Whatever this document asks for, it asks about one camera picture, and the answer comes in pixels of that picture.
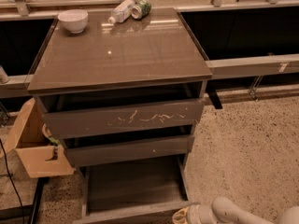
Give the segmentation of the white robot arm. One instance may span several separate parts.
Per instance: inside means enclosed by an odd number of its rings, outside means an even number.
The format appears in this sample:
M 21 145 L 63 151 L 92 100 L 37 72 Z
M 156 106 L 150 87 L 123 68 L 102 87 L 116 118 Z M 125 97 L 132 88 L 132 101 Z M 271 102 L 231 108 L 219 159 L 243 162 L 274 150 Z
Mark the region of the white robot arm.
M 211 205 L 198 203 L 179 209 L 173 224 L 275 224 L 245 211 L 226 197 L 217 197 Z M 299 206 L 287 209 L 277 224 L 299 224 Z

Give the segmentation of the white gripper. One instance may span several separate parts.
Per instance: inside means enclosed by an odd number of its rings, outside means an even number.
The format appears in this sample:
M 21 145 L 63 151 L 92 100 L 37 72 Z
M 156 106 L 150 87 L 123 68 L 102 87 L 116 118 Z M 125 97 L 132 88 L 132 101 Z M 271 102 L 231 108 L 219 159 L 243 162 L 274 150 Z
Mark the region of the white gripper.
M 212 209 L 208 205 L 193 204 L 179 209 L 172 216 L 173 224 L 214 224 Z

